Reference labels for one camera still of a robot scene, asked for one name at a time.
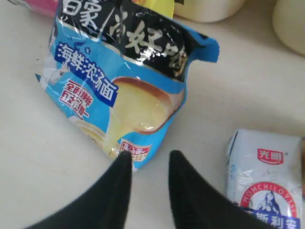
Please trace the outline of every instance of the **white container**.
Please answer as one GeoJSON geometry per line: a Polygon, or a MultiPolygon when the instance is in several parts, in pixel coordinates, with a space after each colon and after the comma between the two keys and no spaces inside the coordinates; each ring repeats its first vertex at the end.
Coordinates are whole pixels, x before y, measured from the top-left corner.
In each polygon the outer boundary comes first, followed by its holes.
{"type": "Polygon", "coordinates": [[[305,55],[305,0],[279,0],[273,27],[285,45],[305,55]]]}
{"type": "Polygon", "coordinates": [[[300,229],[302,139],[238,130],[227,151],[227,197],[278,229],[300,229]]]}
{"type": "Polygon", "coordinates": [[[185,0],[175,4],[175,14],[193,21],[213,22],[235,14],[246,0],[185,0]]]}

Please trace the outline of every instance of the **pink object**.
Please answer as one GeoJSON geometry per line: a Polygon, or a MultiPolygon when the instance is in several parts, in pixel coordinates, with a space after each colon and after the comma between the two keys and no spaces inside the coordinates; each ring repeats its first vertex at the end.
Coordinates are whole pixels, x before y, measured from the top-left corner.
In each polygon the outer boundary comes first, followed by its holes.
{"type": "Polygon", "coordinates": [[[59,0],[9,0],[12,3],[28,6],[30,9],[53,17],[59,0]]]}

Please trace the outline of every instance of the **yellow object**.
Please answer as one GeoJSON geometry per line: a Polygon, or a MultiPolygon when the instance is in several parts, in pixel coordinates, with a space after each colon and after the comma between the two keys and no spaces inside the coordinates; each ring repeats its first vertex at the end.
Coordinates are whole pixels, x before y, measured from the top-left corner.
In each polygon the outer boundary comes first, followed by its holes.
{"type": "Polygon", "coordinates": [[[149,8],[170,19],[173,18],[174,0],[132,0],[134,3],[149,8]]]}

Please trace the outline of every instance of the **creamy soup image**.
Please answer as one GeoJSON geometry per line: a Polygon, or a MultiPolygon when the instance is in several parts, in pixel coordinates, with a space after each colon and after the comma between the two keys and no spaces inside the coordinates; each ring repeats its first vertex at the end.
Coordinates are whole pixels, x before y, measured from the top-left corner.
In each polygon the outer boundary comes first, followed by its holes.
{"type": "Polygon", "coordinates": [[[118,140],[128,133],[149,135],[158,131],[181,105],[184,91],[168,94],[136,78],[119,77],[113,81],[118,95],[105,134],[103,149],[115,154],[118,140]]]}

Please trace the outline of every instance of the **circular logo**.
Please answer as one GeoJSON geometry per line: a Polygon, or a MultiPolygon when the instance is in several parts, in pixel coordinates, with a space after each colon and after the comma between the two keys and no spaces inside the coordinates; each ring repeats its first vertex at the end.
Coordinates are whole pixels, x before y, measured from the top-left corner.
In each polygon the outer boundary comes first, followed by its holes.
{"type": "Polygon", "coordinates": [[[295,201],[290,192],[272,182],[260,182],[250,186],[243,194],[241,207],[253,208],[296,218],[297,211],[295,201]]]}

